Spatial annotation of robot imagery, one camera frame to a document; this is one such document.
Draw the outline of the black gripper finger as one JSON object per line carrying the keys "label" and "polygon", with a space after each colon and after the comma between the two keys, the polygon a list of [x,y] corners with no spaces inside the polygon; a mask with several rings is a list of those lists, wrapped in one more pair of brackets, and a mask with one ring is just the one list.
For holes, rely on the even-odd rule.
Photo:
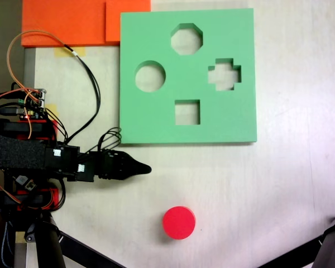
{"label": "black gripper finger", "polygon": [[121,170],[152,170],[149,165],[141,163],[123,151],[113,151],[113,166]]}
{"label": "black gripper finger", "polygon": [[111,179],[113,180],[126,180],[132,176],[149,174],[152,168],[143,167],[138,169],[119,169],[112,173]]}

